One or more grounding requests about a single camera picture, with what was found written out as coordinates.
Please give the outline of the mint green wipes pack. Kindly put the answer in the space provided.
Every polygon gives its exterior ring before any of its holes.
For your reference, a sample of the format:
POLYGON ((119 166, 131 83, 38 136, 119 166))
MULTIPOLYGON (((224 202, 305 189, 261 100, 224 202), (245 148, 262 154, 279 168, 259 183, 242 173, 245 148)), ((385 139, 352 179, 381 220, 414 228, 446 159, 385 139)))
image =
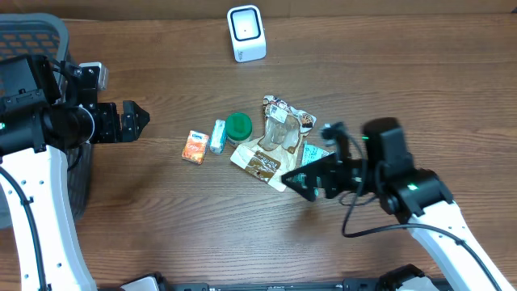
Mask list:
POLYGON ((329 151, 309 144, 307 141, 305 141, 300 166, 304 167, 311 162, 316 162, 317 160, 328 156, 329 154, 329 151))

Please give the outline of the beige snack pouch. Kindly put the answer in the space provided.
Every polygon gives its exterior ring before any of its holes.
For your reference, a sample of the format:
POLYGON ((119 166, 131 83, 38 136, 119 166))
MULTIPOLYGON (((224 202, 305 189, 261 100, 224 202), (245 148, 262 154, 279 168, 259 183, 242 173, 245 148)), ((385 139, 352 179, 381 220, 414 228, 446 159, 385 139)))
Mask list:
POLYGON ((295 169, 302 141, 312 131, 317 117, 274 95, 263 97, 263 114, 264 134, 239 145, 230 161, 282 192, 286 186, 281 176, 295 169))

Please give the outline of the orange tissue pack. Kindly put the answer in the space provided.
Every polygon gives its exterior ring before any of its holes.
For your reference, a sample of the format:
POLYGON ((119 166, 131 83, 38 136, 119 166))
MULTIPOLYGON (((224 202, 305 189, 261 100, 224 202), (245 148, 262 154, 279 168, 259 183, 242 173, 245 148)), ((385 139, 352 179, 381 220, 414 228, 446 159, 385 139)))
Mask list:
POLYGON ((194 130, 189 132, 183 148, 182 159, 201 165, 206 155, 210 136, 194 130))

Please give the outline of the blue tissue pack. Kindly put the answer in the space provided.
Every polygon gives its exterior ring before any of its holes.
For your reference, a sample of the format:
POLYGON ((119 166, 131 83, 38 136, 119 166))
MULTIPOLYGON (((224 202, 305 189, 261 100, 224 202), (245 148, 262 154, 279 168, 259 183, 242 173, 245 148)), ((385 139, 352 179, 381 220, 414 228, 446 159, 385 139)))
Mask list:
POLYGON ((226 143, 225 121, 216 120, 212 129, 209 148, 214 154, 222 154, 226 143))

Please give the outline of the green lid jar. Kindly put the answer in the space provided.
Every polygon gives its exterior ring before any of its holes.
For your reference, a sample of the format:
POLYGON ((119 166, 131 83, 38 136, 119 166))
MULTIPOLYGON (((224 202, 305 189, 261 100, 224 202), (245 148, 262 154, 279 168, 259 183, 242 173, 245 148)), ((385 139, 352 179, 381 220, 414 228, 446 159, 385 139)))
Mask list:
POLYGON ((251 118, 242 112, 231 114, 225 121, 225 132, 229 144, 235 148, 250 141, 253 132, 251 118))

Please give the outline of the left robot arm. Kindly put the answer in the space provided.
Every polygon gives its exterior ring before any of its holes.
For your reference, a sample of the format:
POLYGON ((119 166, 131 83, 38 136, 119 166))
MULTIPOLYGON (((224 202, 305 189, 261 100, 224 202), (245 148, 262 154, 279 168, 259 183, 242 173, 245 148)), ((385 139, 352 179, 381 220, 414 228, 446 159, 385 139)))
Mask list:
POLYGON ((136 141, 149 113, 133 101, 100 103, 108 70, 24 54, 1 63, 1 188, 24 290, 95 290, 78 244, 67 153, 86 144, 136 141))

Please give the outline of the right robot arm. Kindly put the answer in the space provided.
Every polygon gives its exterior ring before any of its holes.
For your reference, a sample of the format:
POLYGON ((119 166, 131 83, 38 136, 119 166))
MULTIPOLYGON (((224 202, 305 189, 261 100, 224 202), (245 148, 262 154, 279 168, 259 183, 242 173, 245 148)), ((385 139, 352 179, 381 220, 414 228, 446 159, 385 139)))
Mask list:
POLYGON ((349 233, 358 238, 406 230, 427 251, 454 290, 511 290, 513 287, 475 239, 445 182, 432 170, 417 168, 403 128, 394 117, 370 120, 357 141, 344 123, 326 125, 322 137, 332 154, 282 175, 282 183, 306 200, 316 191, 326 198, 351 195, 344 217, 371 193, 397 223, 349 233))

